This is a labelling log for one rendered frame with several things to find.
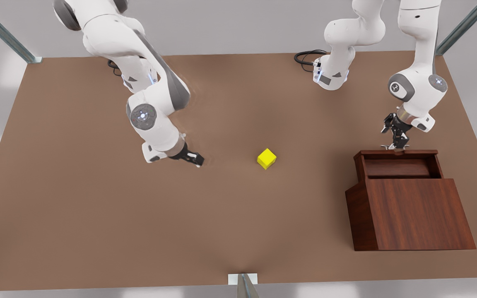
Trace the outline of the dark wooden drawer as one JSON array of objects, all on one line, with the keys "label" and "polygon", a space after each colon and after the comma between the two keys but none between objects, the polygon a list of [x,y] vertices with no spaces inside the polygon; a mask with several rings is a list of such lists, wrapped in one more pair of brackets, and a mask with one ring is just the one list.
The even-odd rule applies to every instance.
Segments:
[{"label": "dark wooden drawer", "polygon": [[363,150],[354,156],[358,181],[364,179],[441,179],[436,150]]}]

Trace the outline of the yellow cube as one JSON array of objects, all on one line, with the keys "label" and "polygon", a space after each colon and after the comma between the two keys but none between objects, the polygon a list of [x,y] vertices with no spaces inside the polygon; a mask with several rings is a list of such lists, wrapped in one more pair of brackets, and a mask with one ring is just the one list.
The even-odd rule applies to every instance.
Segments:
[{"label": "yellow cube", "polygon": [[266,148],[257,157],[257,163],[266,170],[275,162],[276,158],[276,155],[272,151],[270,151],[270,149]]}]

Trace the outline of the dark wooden cabinet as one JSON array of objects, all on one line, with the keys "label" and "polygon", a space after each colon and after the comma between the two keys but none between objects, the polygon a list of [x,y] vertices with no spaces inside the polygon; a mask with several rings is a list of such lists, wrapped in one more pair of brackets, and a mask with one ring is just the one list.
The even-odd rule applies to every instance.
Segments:
[{"label": "dark wooden cabinet", "polygon": [[356,251],[476,248],[453,179],[365,179],[346,201]]}]

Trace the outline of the silver frame post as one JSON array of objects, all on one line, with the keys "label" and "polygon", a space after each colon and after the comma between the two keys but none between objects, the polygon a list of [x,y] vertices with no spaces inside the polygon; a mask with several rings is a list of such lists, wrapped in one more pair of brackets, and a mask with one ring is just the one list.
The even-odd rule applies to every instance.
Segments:
[{"label": "silver frame post", "polygon": [[42,62],[42,57],[34,56],[11,32],[0,23],[0,39],[28,64]]},{"label": "silver frame post", "polygon": [[258,284],[257,273],[228,274],[228,285],[236,285],[236,298],[259,298],[254,285]]},{"label": "silver frame post", "polygon": [[475,23],[477,5],[456,25],[450,34],[436,47],[436,55],[443,56]]}]

